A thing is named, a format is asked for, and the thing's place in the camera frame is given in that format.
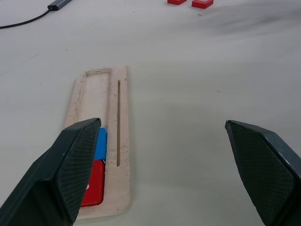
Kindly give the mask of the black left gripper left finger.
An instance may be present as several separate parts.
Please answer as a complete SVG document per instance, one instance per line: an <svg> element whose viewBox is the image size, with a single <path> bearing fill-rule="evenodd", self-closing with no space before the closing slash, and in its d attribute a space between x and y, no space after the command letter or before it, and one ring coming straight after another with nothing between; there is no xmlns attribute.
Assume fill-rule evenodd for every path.
<svg viewBox="0 0 301 226"><path fill-rule="evenodd" d="M89 182L101 120L63 129L0 207L0 226L73 226Z"/></svg>

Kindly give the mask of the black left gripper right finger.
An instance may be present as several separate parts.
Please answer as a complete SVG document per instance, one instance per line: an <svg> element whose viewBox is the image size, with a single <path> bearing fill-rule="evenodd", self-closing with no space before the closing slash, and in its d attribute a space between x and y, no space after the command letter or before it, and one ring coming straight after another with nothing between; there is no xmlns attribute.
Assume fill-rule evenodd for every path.
<svg viewBox="0 0 301 226"><path fill-rule="evenodd" d="M301 226L301 157L275 132L228 120L235 163L265 226Z"/></svg>

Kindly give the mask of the grey usb hub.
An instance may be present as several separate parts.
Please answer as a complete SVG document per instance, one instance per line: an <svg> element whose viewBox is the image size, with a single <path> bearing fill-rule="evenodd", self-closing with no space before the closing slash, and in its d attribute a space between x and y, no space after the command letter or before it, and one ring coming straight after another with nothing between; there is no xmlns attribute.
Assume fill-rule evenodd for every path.
<svg viewBox="0 0 301 226"><path fill-rule="evenodd" d="M59 11L61 8L63 8L65 5L67 5L72 0L55 0L51 4L48 5L49 11Z"/></svg>

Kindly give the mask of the wooden tray with slot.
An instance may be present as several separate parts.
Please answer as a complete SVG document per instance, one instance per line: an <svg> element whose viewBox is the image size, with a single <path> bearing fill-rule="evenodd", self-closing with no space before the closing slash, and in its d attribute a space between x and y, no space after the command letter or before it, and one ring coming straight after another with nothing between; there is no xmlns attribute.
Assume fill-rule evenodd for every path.
<svg viewBox="0 0 301 226"><path fill-rule="evenodd" d="M87 71L77 77L64 126L100 118L107 131L104 199L82 207L78 220L122 214L131 204L127 67Z"/></svg>

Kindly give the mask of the blue block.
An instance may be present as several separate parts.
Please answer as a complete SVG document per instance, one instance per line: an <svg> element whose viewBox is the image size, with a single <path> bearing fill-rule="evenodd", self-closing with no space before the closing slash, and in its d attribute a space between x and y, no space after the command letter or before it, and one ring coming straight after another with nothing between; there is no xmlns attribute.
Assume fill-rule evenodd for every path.
<svg viewBox="0 0 301 226"><path fill-rule="evenodd" d="M94 160L106 161L106 152L107 152L107 131L105 128L100 128L98 138L97 138L97 143L96 143Z"/></svg>

